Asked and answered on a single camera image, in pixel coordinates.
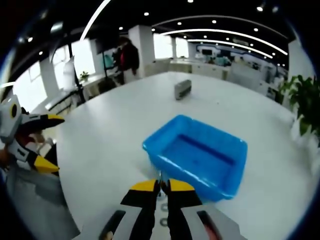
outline black ceiling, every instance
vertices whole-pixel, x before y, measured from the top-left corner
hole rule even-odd
[[[47,7],[47,11],[44,9],[39,12],[33,19],[33,23],[26,25],[25,31],[21,33],[25,42],[17,42],[16,44],[16,57],[12,66],[12,69],[15,70],[13,72],[16,72],[14,79],[19,75],[18,73],[27,69],[35,61],[47,57],[52,42],[65,37],[65,34],[56,36],[50,34],[50,29],[54,23],[63,22],[64,29],[70,31],[77,29],[74,31],[77,33],[71,37],[72,41],[76,41],[80,38],[83,28],[101,2],[102,0],[57,0]],[[161,0],[159,2],[152,0],[111,0],[94,22],[88,37],[99,38],[103,36],[104,38],[116,39],[119,34],[126,33],[128,29],[138,24],[154,26],[156,33],[184,29],[220,29],[257,37],[288,52],[288,42],[294,39],[290,27],[281,16],[280,11],[273,13],[272,9],[275,5],[272,2],[265,5],[263,12],[258,12],[256,7],[261,3],[260,0],[193,0],[193,3],[189,3],[187,0]],[[177,25],[177,20],[158,25],[161,22],[177,18],[204,15],[217,16],[181,19],[179,20],[182,23],[181,25]],[[226,18],[225,16],[249,21]],[[253,43],[253,48],[269,55],[275,52],[274,62],[288,65],[288,56],[270,46],[246,37],[230,36],[229,34],[216,32],[192,32],[186,33],[186,35],[188,39],[203,39],[203,36],[206,35],[208,40],[221,41],[225,41],[227,37],[236,37]],[[32,42],[26,41],[28,37],[33,37]],[[39,51],[43,51],[44,54],[39,56]]]

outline white pillar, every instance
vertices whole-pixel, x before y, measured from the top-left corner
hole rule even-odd
[[[49,57],[40,62],[40,72],[47,98],[53,99],[59,94],[59,87],[54,65],[50,62]]]
[[[189,59],[196,58],[196,45],[192,42],[188,42]]]
[[[173,58],[177,58],[177,42],[175,37],[171,37]]]
[[[155,60],[154,37],[151,29],[150,26],[136,25],[128,32],[129,39],[139,52],[138,74],[140,78],[146,76],[145,67]]]
[[[313,78],[315,75],[314,67],[310,58],[302,48],[298,40],[289,43],[289,75],[288,80],[291,81],[293,76],[302,75],[304,79]]]

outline curved light strip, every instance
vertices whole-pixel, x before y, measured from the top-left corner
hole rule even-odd
[[[6,87],[9,87],[9,86],[13,86],[14,84],[15,84],[14,81],[6,82],[6,83],[1,84],[0,88],[6,88]]]
[[[232,42],[229,42],[229,41],[218,41],[218,40],[207,40],[207,39],[190,39],[190,40],[188,40],[188,42],[209,42],[209,43],[217,43],[217,44],[226,44],[226,45],[236,46],[236,47],[243,48],[243,49],[248,49],[248,50],[254,51],[254,52],[258,53],[258,54],[264,55],[264,56],[266,56],[266,57],[268,57],[270,59],[273,59],[272,56],[270,56],[269,54],[264,53],[263,51],[259,51],[257,49],[252,48],[252,47],[240,45],[240,44],[237,44],[237,43],[232,43]]]
[[[97,17],[99,16],[99,14],[101,13],[101,11],[108,5],[108,3],[110,3],[111,0],[104,0],[100,6],[95,10],[94,14],[92,15],[92,17],[90,18],[88,24],[85,26],[83,33],[80,37],[80,41],[84,40],[87,33],[89,32],[89,29],[91,28],[92,24],[94,24],[95,20],[97,19]]]
[[[167,32],[163,32],[163,33],[160,33],[160,35],[170,35],[170,34],[180,34],[180,33],[189,33],[189,32],[215,32],[215,33],[225,33],[225,34],[234,34],[234,35],[239,35],[239,36],[242,36],[242,37],[246,37],[246,38],[249,38],[249,39],[253,39],[253,40],[256,40],[258,42],[261,42],[263,44],[266,44],[276,50],[278,50],[279,52],[283,53],[284,55],[288,55],[288,53],[286,51],[283,51],[281,48],[265,41],[265,40],[262,40],[260,38],[257,38],[257,37],[254,37],[254,36],[250,36],[250,35],[247,35],[247,34],[244,34],[244,33],[240,33],[240,32],[236,32],[236,31],[228,31],[228,30],[221,30],[221,29],[207,29],[207,28],[199,28],[199,29],[184,29],[184,30],[176,30],[176,31],[167,31]]]
[[[278,31],[272,29],[271,27],[268,27],[268,26],[266,26],[266,25],[263,25],[263,24],[261,24],[261,23],[259,23],[259,22],[251,21],[251,20],[244,19],[244,18],[240,18],[240,17],[236,17],[236,16],[223,16],[223,15],[183,16],[183,17],[178,17],[178,18],[174,18],[174,19],[170,19],[170,20],[166,20],[166,21],[159,22],[159,23],[157,23],[157,24],[152,25],[152,27],[156,27],[156,26],[159,26],[159,25],[162,25],[162,24],[166,24],[166,23],[170,23],[170,22],[175,22],[175,21],[179,21],[179,20],[184,20],[184,19],[200,19],[200,18],[225,18],[225,19],[235,19],[235,20],[245,21],[245,22],[252,23],[252,24],[256,24],[256,25],[259,25],[259,26],[264,27],[264,28],[266,28],[266,29],[269,29],[270,31],[273,31],[273,32],[275,32],[276,34],[279,34],[280,36],[288,39],[287,36],[283,35],[281,32],[278,32]]]

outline robotic claw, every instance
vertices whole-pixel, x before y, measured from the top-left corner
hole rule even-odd
[[[85,224],[74,240],[150,240],[161,189],[168,197],[167,223],[171,240],[246,239],[241,236],[236,222],[213,205],[202,205],[188,183],[153,179],[132,186],[120,205],[107,208]],[[208,235],[207,228],[215,238]]]
[[[53,114],[26,114],[13,95],[0,106],[0,140],[14,156],[20,168],[34,169],[40,173],[54,173],[59,167],[37,154],[36,145],[25,141],[30,134],[54,127],[65,120]]]

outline white table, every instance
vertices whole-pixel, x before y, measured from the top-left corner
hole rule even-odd
[[[185,79],[192,80],[192,93],[175,101],[174,84]],[[76,108],[57,127],[62,189],[77,226],[82,229],[90,217],[119,204],[132,185],[155,176],[142,142],[178,114],[248,143],[238,194],[216,207],[249,240],[285,239],[313,195],[305,153],[290,140],[293,115],[247,88],[180,72],[115,88]],[[152,239],[170,239],[155,232]]]

